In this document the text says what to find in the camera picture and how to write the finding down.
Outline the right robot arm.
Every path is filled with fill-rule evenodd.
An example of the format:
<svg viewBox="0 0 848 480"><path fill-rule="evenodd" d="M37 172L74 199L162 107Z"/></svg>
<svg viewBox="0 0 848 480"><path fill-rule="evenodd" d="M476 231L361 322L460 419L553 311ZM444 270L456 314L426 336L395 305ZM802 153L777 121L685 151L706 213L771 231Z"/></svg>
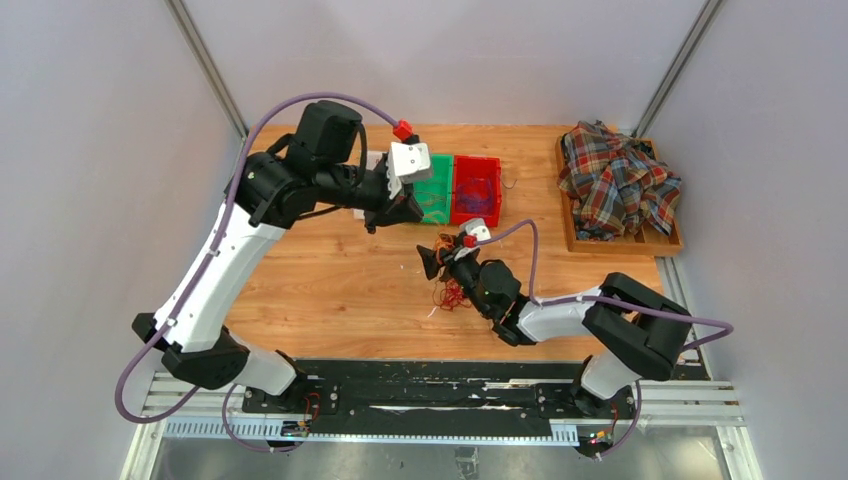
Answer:
<svg viewBox="0 0 848 480"><path fill-rule="evenodd" d="M604 350L584 361L571 390L574 408L595 417L638 380L671 378L689 337L688 312L631 277L614 272L600 286L532 300L501 260L457 249L416 248L428 279L455 281L464 298L511 346L592 336Z"/></svg>

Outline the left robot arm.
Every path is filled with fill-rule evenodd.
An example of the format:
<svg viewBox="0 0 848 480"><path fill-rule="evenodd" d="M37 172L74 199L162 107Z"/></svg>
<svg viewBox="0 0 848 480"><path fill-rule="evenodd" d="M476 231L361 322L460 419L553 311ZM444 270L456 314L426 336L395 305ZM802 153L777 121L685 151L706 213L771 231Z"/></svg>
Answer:
<svg viewBox="0 0 848 480"><path fill-rule="evenodd" d="M338 209L364 215L368 232L419 221L413 185L432 173L428 146L403 121L374 167L352 165L365 144L350 104L308 104L294 132L248 155L229 184L216 224L171 298L133 321L177 379L215 390L234 384L264 391L283 413L306 400L304 377L289 357L241 342L225 326L237 296L263 257L297 222Z"/></svg>

